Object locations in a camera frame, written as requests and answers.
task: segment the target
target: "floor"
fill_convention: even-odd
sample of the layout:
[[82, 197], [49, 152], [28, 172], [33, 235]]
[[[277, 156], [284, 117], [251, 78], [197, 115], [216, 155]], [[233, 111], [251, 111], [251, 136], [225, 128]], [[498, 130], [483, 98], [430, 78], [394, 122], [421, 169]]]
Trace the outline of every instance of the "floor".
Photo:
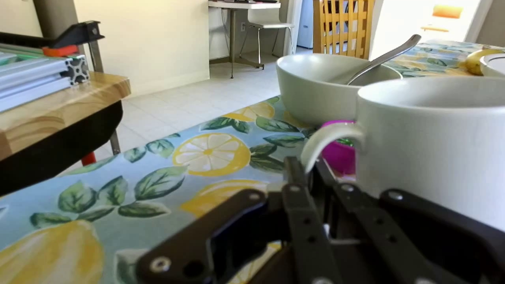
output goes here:
[[[209, 67], [209, 81], [124, 100], [123, 122], [116, 130], [121, 150], [279, 95], [276, 59], [265, 54], [263, 60], [265, 70], [235, 63], [233, 79], [228, 63], [216, 63]], [[97, 160], [112, 156], [110, 145], [102, 145], [94, 155]]]

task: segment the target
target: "mug handle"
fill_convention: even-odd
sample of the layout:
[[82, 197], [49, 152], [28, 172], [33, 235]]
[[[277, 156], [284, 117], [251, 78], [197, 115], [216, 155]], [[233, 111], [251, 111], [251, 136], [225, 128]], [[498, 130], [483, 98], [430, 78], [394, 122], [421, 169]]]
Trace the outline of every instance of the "mug handle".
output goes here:
[[304, 144], [299, 161], [306, 174], [309, 174], [315, 164], [315, 160], [322, 150], [336, 139], [350, 138], [356, 147], [364, 149], [364, 133], [350, 123], [336, 123], [317, 130]]

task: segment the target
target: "spoon handle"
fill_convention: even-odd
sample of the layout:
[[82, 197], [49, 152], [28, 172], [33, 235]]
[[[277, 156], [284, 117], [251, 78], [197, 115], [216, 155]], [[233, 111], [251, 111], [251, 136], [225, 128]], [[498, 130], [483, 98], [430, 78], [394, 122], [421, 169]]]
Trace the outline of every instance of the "spoon handle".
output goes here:
[[416, 43], [419, 43], [421, 37], [419, 35], [413, 35], [410, 37], [405, 43], [402, 43], [400, 46], [397, 46], [396, 49], [391, 49], [385, 54], [382, 54], [380, 57], [374, 59], [372, 62], [367, 62], [366, 65], [359, 67], [359, 70], [350, 76], [348, 81], [345, 81], [345, 85], [350, 85], [353, 81], [356, 81], [358, 78], [361, 78], [363, 74], [375, 70], [378, 65], [386, 63], [389, 60], [393, 60], [394, 57], [407, 52], [408, 49], [411, 49]]

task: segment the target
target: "table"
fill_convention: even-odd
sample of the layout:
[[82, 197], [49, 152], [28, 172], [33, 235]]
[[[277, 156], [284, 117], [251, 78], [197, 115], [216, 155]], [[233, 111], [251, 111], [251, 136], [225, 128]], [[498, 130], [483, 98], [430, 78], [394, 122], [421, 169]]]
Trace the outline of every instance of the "table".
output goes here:
[[230, 62], [230, 79], [233, 79], [233, 65], [235, 65], [235, 13], [239, 10], [277, 10], [281, 8], [281, 3], [260, 3], [260, 2], [252, 2], [252, 3], [233, 3], [233, 2], [208, 2], [208, 8], [219, 8], [219, 10], [227, 10], [227, 19], [230, 22], [228, 29], [228, 55], [227, 62]]
[[0, 193], [53, 177], [108, 141], [127, 95], [126, 78], [91, 73], [82, 85], [0, 112]]
[[[460, 62], [478, 48], [423, 43], [389, 67], [405, 78], [468, 76]], [[227, 196], [279, 190], [281, 161], [304, 141], [276, 97], [3, 196], [0, 280], [131, 283], [145, 250]]]

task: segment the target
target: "white cup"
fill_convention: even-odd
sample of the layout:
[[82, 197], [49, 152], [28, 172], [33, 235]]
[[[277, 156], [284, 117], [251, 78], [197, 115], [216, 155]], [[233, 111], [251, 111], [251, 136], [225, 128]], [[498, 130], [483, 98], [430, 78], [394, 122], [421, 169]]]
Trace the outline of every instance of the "white cup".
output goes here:
[[404, 190], [505, 231], [505, 79], [419, 78], [359, 89], [355, 125], [315, 131], [301, 152], [350, 138], [356, 185]]

